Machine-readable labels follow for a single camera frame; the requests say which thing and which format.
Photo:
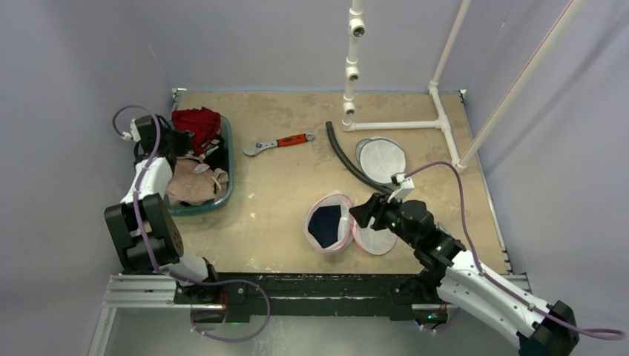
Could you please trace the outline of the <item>pink trimmed mesh laundry bag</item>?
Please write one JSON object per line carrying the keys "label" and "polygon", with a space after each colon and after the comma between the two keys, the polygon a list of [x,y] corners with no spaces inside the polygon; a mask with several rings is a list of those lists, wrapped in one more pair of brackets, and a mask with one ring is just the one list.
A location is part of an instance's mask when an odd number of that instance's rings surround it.
{"label": "pink trimmed mesh laundry bag", "polygon": [[[339,205],[341,208],[338,242],[330,248],[321,248],[308,232],[307,225],[316,208],[328,205]],[[354,204],[349,196],[340,191],[333,191],[321,197],[308,210],[303,221],[303,232],[315,251],[335,254],[351,245],[351,243],[356,243],[360,249],[371,255],[382,256],[389,253],[395,247],[398,238],[387,230],[374,231],[370,228],[360,228],[349,213],[349,209],[353,206]]]}

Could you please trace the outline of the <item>red lace bra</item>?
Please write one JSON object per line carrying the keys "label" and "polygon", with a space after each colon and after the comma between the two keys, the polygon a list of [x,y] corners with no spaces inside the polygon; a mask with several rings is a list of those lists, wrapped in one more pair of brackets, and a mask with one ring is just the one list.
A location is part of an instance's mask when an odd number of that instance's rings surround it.
{"label": "red lace bra", "polygon": [[171,121],[176,130],[192,134],[191,150],[195,156],[206,152],[219,136],[222,124],[221,115],[206,107],[173,111]]}

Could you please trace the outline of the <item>navy blue bra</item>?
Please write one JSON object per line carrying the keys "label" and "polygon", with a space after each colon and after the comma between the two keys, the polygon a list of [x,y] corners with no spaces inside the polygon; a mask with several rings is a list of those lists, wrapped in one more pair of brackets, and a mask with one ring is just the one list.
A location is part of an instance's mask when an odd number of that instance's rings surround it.
{"label": "navy blue bra", "polygon": [[321,248],[330,248],[338,242],[340,218],[339,205],[320,206],[312,213],[307,230]]}

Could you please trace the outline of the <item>pink lace bra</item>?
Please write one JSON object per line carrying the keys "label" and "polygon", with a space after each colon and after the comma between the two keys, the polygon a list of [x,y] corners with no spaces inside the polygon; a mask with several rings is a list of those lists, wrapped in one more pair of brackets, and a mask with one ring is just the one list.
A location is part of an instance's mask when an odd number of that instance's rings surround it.
{"label": "pink lace bra", "polygon": [[166,195],[171,205],[202,205],[224,197],[228,181],[228,172],[221,168],[212,169],[192,159],[178,159]]}

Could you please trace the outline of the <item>white mesh laundry bag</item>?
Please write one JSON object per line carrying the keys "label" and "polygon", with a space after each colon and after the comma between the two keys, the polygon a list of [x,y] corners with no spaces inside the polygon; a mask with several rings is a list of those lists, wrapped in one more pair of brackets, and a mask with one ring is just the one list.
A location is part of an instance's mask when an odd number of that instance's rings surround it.
{"label": "white mesh laundry bag", "polygon": [[392,176],[406,170],[406,152],[396,142],[382,136],[360,140],[355,157],[362,173],[379,185],[391,185]]}

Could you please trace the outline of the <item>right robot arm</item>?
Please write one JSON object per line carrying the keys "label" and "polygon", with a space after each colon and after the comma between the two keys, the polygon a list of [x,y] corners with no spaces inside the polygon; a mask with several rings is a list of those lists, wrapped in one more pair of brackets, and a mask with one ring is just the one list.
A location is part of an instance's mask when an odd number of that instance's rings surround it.
{"label": "right robot arm", "polygon": [[425,202],[375,193],[350,208],[361,228],[389,230],[414,250],[424,267],[418,296],[458,306],[497,331],[520,355],[569,355],[579,342],[571,307],[549,304],[477,263],[464,244],[437,227]]}

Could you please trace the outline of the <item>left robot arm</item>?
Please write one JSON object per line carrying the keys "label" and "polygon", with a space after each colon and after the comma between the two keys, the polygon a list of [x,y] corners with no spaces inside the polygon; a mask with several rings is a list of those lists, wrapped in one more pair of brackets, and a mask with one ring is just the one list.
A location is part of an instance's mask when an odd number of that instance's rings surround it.
{"label": "left robot arm", "polygon": [[131,125],[135,139],[135,176],[121,201],[105,209],[105,223],[116,254],[127,273],[169,275],[202,303],[221,293],[218,275],[209,261],[185,252],[182,236],[165,202],[177,151],[186,144],[182,134],[162,116],[143,116]]}

